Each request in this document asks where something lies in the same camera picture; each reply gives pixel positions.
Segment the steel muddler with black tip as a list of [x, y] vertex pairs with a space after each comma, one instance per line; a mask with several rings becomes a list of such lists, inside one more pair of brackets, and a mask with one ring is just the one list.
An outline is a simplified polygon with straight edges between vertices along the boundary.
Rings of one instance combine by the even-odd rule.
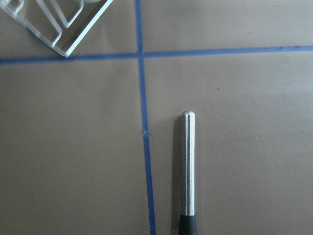
[[196, 235], [195, 113], [185, 111], [181, 121], [181, 199], [178, 234]]

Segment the mint green cup on rack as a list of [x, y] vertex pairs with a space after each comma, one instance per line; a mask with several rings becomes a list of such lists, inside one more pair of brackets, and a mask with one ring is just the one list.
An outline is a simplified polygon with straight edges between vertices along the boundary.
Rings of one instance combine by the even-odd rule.
[[86, 3], [86, 4], [91, 4], [91, 3], [99, 2], [99, 1], [101, 1], [101, 0], [83, 0], [83, 1], [84, 1], [84, 3]]

